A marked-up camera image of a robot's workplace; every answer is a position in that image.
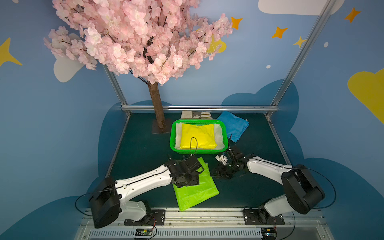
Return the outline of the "lime green raincoat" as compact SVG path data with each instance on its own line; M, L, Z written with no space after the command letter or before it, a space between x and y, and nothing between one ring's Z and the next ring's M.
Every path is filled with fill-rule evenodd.
M173 185L178 207L182 212L213 198L220 193L211 177L209 165L204 162L202 157L198 158L198 161L202 165L202 167L199 168L199 171L204 170L199 175L199 185L181 188Z

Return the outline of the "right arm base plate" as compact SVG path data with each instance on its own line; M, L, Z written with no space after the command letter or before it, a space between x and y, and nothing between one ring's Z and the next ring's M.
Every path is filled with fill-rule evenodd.
M277 217L271 217L265 210L244 208L243 216L245 224L247 226L285 225L285 220L282 215L278 215Z

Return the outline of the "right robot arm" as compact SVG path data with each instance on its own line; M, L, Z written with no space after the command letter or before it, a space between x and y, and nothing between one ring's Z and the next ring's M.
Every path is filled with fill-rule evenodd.
M264 176L283 186L284 194L266 201L257 209L256 216L266 223L273 217L288 212L305 215L325 199L325 192L304 165L282 165L255 155L245 155L233 146L215 156L219 162L214 177L232 179L245 170Z

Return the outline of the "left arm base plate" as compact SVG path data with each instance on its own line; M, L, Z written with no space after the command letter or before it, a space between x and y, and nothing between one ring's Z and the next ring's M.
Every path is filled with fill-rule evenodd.
M165 224L166 210L152 210L146 214L141 220L133 221L126 219L125 226L163 226Z

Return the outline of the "white raincoat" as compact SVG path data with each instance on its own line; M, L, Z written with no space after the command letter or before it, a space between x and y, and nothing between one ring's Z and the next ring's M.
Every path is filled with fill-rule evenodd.
M220 124L193 125L176 123L175 149L188 151L218 151L225 148L223 128Z

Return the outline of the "green plastic basket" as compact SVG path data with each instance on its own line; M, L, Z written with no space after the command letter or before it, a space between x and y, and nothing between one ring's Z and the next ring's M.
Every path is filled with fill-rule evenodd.
M213 150L203 150L203 149L180 149L177 147L181 141L181 127L179 124L190 124L190 125L215 125L215 139L219 141L218 146ZM229 147L229 140L227 138L226 127L223 122L218 120L177 120L173 122L171 129L171 138L170 138L170 147L173 151L179 154L202 154L202 155L213 155L225 152Z

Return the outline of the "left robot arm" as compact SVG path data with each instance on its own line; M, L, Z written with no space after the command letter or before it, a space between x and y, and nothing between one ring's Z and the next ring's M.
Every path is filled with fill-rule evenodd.
M158 168L136 177L103 179L89 198L94 227L106 227L120 216L135 222L148 220L153 215L149 205L144 201L134 202L133 198L170 184L178 188L197 186L200 184L199 175L204 171L203 164L195 156L190 156L182 161L170 159Z

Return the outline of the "blue raincoat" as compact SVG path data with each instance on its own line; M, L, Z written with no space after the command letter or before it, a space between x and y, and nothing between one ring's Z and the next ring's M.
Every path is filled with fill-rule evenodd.
M234 143L236 143L241 138L249 126L248 121L239 118L227 111L222 112L217 120L224 123L228 139Z

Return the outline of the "yellow-green raincoat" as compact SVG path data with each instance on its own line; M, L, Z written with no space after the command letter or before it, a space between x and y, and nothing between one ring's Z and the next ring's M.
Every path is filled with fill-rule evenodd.
M217 147L215 139L215 125L190 125L182 124L181 149L213 150Z

